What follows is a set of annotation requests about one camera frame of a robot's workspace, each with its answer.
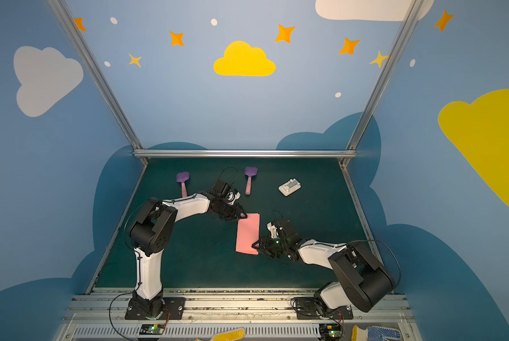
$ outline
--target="black mounting plate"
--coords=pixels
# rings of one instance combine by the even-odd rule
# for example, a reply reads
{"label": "black mounting plate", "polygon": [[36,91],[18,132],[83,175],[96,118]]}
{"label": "black mounting plate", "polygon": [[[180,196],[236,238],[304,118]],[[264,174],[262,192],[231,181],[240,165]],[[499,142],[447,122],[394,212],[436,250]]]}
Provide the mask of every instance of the black mounting plate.
{"label": "black mounting plate", "polygon": [[296,318],[299,320],[325,320],[327,317],[331,317],[339,321],[340,313],[338,310],[341,311],[345,320],[353,319],[353,310],[348,305],[339,307],[332,315],[329,314],[326,317],[321,317],[317,311],[314,297],[294,297],[292,300],[295,302],[294,307],[296,310],[299,310],[299,312],[296,311]]}
{"label": "black mounting plate", "polygon": [[[181,320],[182,313],[184,311],[184,302],[186,299],[184,297],[163,297],[163,312],[157,320],[167,320],[167,316],[169,312],[171,312],[171,317],[169,320]],[[126,320],[152,320],[153,318],[149,318],[148,314],[144,309],[136,304],[134,300],[129,302],[129,305],[126,310]]]}

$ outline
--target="blue dotted glove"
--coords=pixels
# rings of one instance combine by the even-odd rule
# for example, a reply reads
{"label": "blue dotted glove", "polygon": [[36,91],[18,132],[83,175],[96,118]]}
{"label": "blue dotted glove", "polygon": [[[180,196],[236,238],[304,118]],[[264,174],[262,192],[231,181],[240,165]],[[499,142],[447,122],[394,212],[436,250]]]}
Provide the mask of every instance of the blue dotted glove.
{"label": "blue dotted glove", "polygon": [[365,330],[353,326],[353,335],[351,336],[351,341],[391,341],[400,339],[400,331],[378,326],[369,326]]}

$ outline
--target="pink spatula handle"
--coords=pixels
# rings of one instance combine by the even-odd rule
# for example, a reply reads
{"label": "pink spatula handle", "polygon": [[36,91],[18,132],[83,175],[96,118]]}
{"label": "pink spatula handle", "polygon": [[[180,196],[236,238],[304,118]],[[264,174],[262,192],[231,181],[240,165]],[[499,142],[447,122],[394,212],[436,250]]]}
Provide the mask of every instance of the pink spatula handle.
{"label": "pink spatula handle", "polygon": [[247,180],[247,189],[245,190],[245,194],[250,195],[251,194],[251,177],[249,176],[249,179]]}

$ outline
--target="yellow cloud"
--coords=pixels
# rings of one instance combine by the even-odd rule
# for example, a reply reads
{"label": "yellow cloud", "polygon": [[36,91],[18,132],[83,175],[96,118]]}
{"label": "yellow cloud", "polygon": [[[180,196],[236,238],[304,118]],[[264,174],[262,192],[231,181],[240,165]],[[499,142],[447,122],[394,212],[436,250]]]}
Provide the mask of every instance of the yellow cloud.
{"label": "yellow cloud", "polygon": [[442,132],[509,207],[509,89],[472,104],[457,101],[438,116]]}
{"label": "yellow cloud", "polygon": [[217,59],[213,69],[224,76],[269,76],[275,71],[275,64],[261,48],[238,40],[226,47],[224,58]]}

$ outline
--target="metal vent grille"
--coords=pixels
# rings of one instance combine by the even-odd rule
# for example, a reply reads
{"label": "metal vent grille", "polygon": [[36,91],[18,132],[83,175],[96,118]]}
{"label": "metal vent grille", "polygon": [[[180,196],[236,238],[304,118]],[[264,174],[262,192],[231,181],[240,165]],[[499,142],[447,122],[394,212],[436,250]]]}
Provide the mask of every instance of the metal vent grille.
{"label": "metal vent grille", "polygon": [[[167,337],[201,337],[210,338],[215,334],[226,332],[241,326],[170,326],[163,336]],[[283,326],[283,325],[256,325],[244,327],[245,336],[273,336],[273,337],[314,337],[318,336],[318,327],[313,325]]]}
{"label": "metal vent grille", "polygon": [[[132,327],[118,327],[116,329],[127,337],[135,337],[139,333],[139,327],[134,325]],[[118,333],[110,325],[91,325],[91,326],[78,326],[74,331],[74,336],[77,338],[93,338],[105,336],[119,336]]]}
{"label": "metal vent grille", "polygon": [[[137,337],[140,325],[120,326],[116,329],[126,337]],[[211,338],[213,335],[239,327],[245,328],[246,338],[316,338],[319,335],[319,324],[198,324],[169,325],[162,337],[175,338]],[[115,338],[119,336],[109,324],[80,324],[75,332],[74,339]]]}

